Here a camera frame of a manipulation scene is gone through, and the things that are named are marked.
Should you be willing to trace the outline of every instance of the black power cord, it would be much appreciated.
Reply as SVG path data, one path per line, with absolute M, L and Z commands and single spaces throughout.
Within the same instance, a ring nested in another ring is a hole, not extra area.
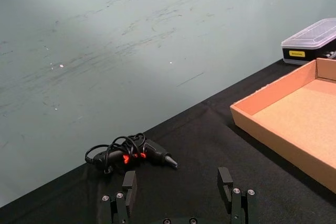
M 121 144 L 118 144 L 117 141 L 122 139 L 124 139 L 124 141 Z M 129 136 L 119 136 L 114 139 L 110 145 L 100 144 L 88 149 L 85 153 L 85 161 L 89 164 L 99 166 L 106 173 L 110 173 L 109 155 L 112 152 L 121 151 L 123 154 L 128 155 L 130 161 L 132 161 L 132 159 L 135 157 L 141 156 L 140 148 L 144 145 L 145 142 L 146 137 L 143 133 Z M 88 157 L 92 151 L 102 147 L 106 147 L 106 150 L 100 153 L 104 155 L 103 159 Z

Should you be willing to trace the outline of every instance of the black tablecloth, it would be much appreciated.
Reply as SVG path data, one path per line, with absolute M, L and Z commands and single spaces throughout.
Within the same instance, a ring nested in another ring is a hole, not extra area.
M 336 195 L 237 128 L 229 110 L 295 68 L 276 62 L 147 131 L 180 167 L 135 169 L 133 223 L 188 216 L 229 223 L 216 185 L 222 166 L 237 187 L 257 192 L 260 223 L 336 223 Z M 0 209 L 0 223 L 99 223 L 101 196 L 120 190 L 122 180 L 82 165 Z

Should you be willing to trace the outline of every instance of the screw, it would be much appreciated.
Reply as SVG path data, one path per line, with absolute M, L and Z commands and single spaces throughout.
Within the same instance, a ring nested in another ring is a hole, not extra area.
M 164 219 L 163 224 L 172 224 L 172 222 L 170 221 L 170 219 Z
M 250 189 L 250 190 L 247 190 L 247 193 L 248 193 L 248 194 L 250 194 L 250 195 L 254 195 L 254 194 L 256 194 L 256 192 L 255 192 L 255 191 L 253 191 L 252 189 Z
M 190 223 L 190 224 L 197 224 L 197 220 L 196 220 L 195 218 L 191 218 L 191 219 L 189 220 L 189 223 Z
M 101 199 L 103 201 L 108 201 L 110 199 L 110 197 L 108 195 L 104 195 Z

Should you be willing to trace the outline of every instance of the open cardboard tray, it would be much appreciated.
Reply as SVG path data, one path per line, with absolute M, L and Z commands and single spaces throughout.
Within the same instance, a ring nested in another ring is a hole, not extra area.
M 235 124 L 336 193 L 336 61 L 317 59 L 231 105 Z

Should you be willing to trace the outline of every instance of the gray wall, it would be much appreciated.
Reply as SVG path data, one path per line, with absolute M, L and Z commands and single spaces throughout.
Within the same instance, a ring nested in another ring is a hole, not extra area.
M 335 0 L 0 0 L 0 206 L 281 58 Z

